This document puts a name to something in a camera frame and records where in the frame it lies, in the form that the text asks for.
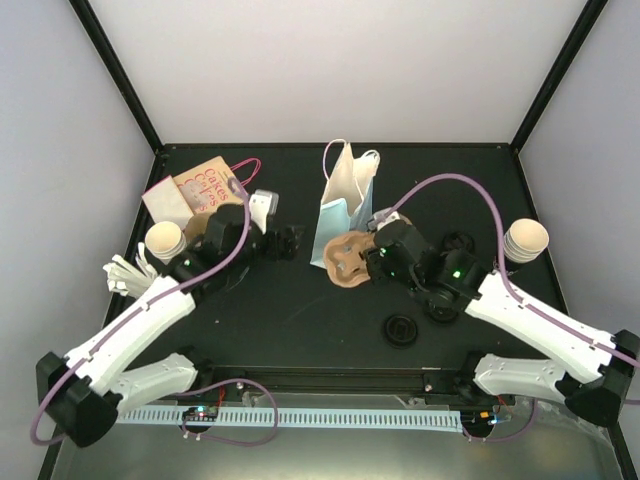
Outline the brown pulp cup carrier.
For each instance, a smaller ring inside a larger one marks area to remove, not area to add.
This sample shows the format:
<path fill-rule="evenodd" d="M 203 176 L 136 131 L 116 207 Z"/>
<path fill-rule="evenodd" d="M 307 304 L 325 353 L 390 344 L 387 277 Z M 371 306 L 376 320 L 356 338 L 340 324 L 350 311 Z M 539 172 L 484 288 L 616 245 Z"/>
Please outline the brown pulp cup carrier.
<path fill-rule="evenodd" d="M 372 230 L 349 231 L 330 240 L 324 247 L 323 261 L 331 282 L 341 288 L 354 288 L 365 282 L 384 279 L 375 235 L 396 221 L 412 224 L 406 216 L 393 213 Z"/>

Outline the light blue paper bag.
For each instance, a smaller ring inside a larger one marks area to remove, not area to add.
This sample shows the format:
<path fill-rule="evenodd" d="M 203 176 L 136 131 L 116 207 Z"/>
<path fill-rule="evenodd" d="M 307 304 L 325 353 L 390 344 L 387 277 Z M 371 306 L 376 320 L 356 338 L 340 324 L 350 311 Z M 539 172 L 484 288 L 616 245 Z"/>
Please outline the light blue paper bag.
<path fill-rule="evenodd" d="M 322 157 L 325 187 L 310 264 L 325 268 L 324 248 L 335 237 L 350 231 L 366 231 L 373 215 L 373 184 L 380 165 L 377 150 L 367 150 L 355 157 L 351 143 L 331 140 Z"/>

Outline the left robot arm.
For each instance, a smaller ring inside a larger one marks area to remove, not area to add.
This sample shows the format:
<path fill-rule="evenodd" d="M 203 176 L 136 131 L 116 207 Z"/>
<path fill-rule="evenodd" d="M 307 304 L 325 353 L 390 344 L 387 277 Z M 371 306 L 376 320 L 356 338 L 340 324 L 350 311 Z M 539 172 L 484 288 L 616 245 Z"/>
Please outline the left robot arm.
<path fill-rule="evenodd" d="M 140 406 L 212 390 L 213 364 L 192 346 L 144 367 L 129 366 L 257 261 L 293 259 L 304 231 L 299 225 L 273 225 L 271 211 L 259 211 L 255 200 L 220 207 L 168 263 L 151 255 L 157 277 L 120 316 L 65 355 L 49 352 L 37 362 L 37 414 L 48 415 L 62 439 L 87 447 Z"/>

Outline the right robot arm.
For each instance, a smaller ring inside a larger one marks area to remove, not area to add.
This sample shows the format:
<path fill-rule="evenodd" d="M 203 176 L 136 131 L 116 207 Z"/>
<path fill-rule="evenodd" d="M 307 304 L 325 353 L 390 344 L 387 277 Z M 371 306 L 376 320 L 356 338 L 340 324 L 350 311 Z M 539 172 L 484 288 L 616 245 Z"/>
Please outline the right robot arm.
<path fill-rule="evenodd" d="M 543 354 L 541 360 L 473 354 L 477 390 L 562 403 L 600 427 L 617 423 L 638 363 L 638 335 L 581 323 L 519 289 L 499 270 L 485 269 L 470 252 L 439 252 L 402 219 L 371 235 L 363 257 L 373 281 L 404 285 L 438 323 L 464 314 Z"/>

